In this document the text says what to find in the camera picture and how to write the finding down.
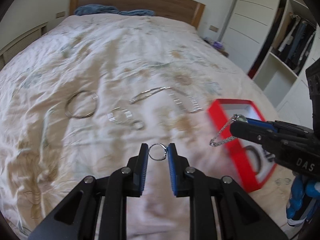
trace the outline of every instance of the wardrobe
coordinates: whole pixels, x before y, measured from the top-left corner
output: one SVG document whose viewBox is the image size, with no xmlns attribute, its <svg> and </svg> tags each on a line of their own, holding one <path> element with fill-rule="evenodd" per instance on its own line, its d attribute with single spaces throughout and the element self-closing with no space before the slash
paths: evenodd
<svg viewBox="0 0 320 240">
<path fill-rule="evenodd" d="M 222 42 L 281 120 L 312 128 L 305 70 L 320 57 L 320 28 L 303 0 L 236 0 Z"/>
</svg>

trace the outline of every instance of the blue blanket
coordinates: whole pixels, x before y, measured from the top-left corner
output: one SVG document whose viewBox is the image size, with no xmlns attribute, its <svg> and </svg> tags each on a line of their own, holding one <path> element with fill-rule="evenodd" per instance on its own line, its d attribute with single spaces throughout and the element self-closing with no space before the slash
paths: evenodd
<svg viewBox="0 0 320 240">
<path fill-rule="evenodd" d="M 107 5 L 101 5 L 101 4 L 88 4 L 88 5 L 80 6 L 75 10 L 75 15 L 78 15 L 78 16 L 87 15 L 87 14 L 97 14 L 97 13 L 114 13 L 114 14 L 129 15 L 129 16 L 133 16 L 133 15 L 155 16 L 155 12 L 151 10 L 141 9 L 141 10 L 120 12 L 114 6 L 107 6 Z"/>
</svg>

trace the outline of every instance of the white wardrobe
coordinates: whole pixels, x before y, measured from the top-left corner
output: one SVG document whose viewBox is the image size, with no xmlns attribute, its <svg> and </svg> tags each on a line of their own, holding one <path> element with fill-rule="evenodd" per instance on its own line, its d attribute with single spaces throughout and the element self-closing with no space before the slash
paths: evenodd
<svg viewBox="0 0 320 240">
<path fill-rule="evenodd" d="M 312 128 L 312 103 L 305 70 L 320 57 L 320 28 L 302 0 L 281 0 L 284 12 L 276 36 L 253 80 L 278 111 L 281 120 Z M 248 73 L 275 20 L 280 0 L 237 0 L 222 42 L 229 59 Z M 311 51 L 297 75 L 274 51 L 284 38 L 290 13 L 316 26 Z"/>
</svg>

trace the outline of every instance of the headboard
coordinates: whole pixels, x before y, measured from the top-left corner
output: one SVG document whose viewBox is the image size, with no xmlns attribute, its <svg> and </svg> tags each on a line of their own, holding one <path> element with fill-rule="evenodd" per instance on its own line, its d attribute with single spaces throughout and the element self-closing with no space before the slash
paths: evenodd
<svg viewBox="0 0 320 240">
<path fill-rule="evenodd" d="M 205 5 L 193 0 L 70 0 L 69 15 L 75 9 L 87 4 L 116 6 L 120 11 L 149 9 L 156 16 L 170 18 L 198 28 Z"/>
</svg>

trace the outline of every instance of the bed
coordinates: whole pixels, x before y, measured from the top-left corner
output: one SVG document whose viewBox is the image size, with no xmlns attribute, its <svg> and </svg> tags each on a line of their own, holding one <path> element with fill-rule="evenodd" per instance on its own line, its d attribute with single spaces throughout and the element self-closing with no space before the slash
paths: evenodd
<svg viewBox="0 0 320 240">
<path fill-rule="evenodd" d="M 72 15 L 91 3 L 156 16 Z M 197 35 L 203 10 L 192 0 L 70 0 L 70 17 L 0 72 L 0 210 L 20 239 L 83 177 L 110 175 L 143 142 L 174 142 L 206 175 L 239 181 L 223 147 L 208 144 L 217 131 L 205 111 L 183 113 L 165 91 L 129 104 L 142 91 L 173 86 L 204 109 L 216 98 L 250 99 L 266 119 L 277 119 L 257 85 Z M 69 119 L 66 101 L 79 90 L 94 91 L 98 107 L 91 117 Z M 70 107 L 81 114 L 93 104 L 83 96 Z M 116 107 L 129 109 L 144 129 L 110 122 Z M 286 224 L 287 178 L 291 172 L 277 167 L 252 193 L 279 226 Z M 188 228 L 188 199 L 174 198 L 167 161 L 150 160 L 142 197 L 128 199 L 128 238 L 188 239 Z"/>
</svg>

